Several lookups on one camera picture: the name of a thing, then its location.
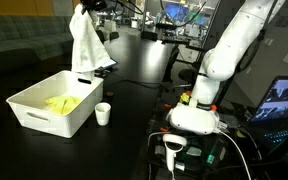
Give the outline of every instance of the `sofa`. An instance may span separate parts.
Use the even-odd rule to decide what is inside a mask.
[[[0,15],[0,73],[72,52],[69,16]]]

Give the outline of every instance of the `bin handle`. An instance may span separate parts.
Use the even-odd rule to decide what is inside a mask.
[[[32,113],[32,112],[26,112],[26,114],[30,117],[33,117],[33,118],[36,118],[36,119],[39,119],[39,120],[43,120],[43,121],[46,121],[46,122],[50,122],[50,120],[44,116],[41,116],[41,115],[37,115],[35,113]]]

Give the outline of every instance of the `paper cup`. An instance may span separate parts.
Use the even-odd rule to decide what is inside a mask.
[[[110,119],[111,105],[105,102],[98,103],[95,106],[95,115],[97,123],[105,126]]]

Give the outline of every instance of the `white plastic bin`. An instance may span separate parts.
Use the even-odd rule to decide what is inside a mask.
[[[103,79],[94,78],[92,84],[78,81],[80,73],[61,71],[11,97],[11,106],[22,126],[71,138],[102,101]],[[68,114],[50,111],[44,100],[55,96],[75,96],[82,101]]]

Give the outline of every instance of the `white towel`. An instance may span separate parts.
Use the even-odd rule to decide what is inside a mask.
[[[86,11],[82,15],[82,8],[81,4],[75,7],[70,30],[74,38],[72,71],[83,73],[101,67],[110,56],[94,30],[90,14]]]

